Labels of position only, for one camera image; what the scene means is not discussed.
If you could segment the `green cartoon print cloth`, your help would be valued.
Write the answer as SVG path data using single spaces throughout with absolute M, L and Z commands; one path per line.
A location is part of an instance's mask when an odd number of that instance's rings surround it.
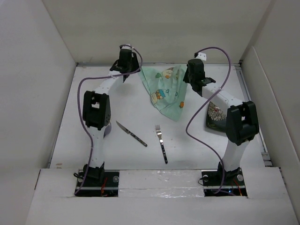
M 186 69 L 184 65 L 163 70 L 143 67 L 139 72 L 154 107 L 173 121 L 178 121 L 183 112 L 187 91 L 187 83 L 183 81 Z

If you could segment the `black floral square plate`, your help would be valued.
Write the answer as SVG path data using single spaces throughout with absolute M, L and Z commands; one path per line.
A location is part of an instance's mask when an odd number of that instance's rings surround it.
M 209 102 L 207 109 L 206 127 L 223 133 L 226 130 L 226 115 L 212 102 Z

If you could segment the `steel fork patterned handle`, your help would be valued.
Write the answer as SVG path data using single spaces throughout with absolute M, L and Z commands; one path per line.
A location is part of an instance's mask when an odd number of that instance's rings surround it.
M 160 147 L 161 147 L 161 150 L 162 150 L 162 154 L 163 154 L 163 157 L 164 157 L 165 164 L 168 164 L 167 155 L 166 155 L 166 152 L 165 152 L 165 147 L 164 147 L 164 142 L 163 142 L 163 139 L 162 139 L 162 132 L 161 132 L 160 126 L 156 125 L 155 130 L 156 130 L 156 134 L 159 138 Z

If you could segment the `steel knife patterned handle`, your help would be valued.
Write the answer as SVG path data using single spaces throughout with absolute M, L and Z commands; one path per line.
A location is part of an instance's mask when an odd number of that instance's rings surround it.
M 120 124 L 118 121 L 116 121 L 116 123 L 124 132 L 131 135 L 134 139 L 136 139 L 144 147 L 148 147 L 148 145 L 142 139 L 140 139 L 138 136 L 136 136 L 134 133 L 132 133 L 130 130 L 128 130 L 126 127 L 124 127 L 122 124 Z

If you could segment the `purple ceramic mug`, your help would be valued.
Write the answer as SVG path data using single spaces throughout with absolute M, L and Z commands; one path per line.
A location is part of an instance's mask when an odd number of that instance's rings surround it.
M 112 130 L 112 126 L 111 126 L 111 124 L 109 124 L 109 125 L 105 128 L 105 130 L 104 130 L 104 135 L 103 135 L 103 137 L 106 137 L 107 135 L 109 135 L 110 132 L 111 132 L 111 130 Z

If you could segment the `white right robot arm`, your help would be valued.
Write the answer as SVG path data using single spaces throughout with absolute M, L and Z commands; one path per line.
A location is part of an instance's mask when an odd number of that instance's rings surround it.
M 225 133 L 228 144 L 221 162 L 222 170 L 217 172 L 218 182 L 226 185 L 234 178 L 232 171 L 240 167 L 249 142 L 259 133 L 255 103 L 243 102 L 222 90 L 215 80 L 205 76 L 204 63 L 200 59 L 188 61 L 183 81 L 226 115 Z

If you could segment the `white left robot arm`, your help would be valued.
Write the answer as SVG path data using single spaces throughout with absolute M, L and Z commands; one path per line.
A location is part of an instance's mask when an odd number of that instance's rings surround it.
M 83 97 L 80 119 L 91 140 L 91 151 L 84 170 L 99 169 L 104 163 L 103 142 L 105 130 L 111 123 L 110 96 L 131 75 L 141 70 L 141 54 L 130 44 L 120 45 L 119 58 L 103 77 L 88 77 L 80 81 L 77 93 L 86 80 L 101 80 L 101 84 L 92 91 L 86 91 Z

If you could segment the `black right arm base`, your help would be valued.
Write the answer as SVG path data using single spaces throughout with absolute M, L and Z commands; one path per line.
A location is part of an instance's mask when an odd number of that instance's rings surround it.
M 203 186 L 204 196 L 245 196 L 247 197 L 246 185 L 242 169 L 223 172 L 219 163 L 217 169 L 201 170 L 198 184 Z

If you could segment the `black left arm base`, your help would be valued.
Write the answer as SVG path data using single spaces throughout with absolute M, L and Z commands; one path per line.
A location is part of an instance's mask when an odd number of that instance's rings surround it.
M 74 173 L 76 178 L 76 187 L 74 195 L 77 197 L 118 197 L 120 172 L 117 170 L 105 170 L 104 164 L 100 167 L 88 168 L 87 165 Z

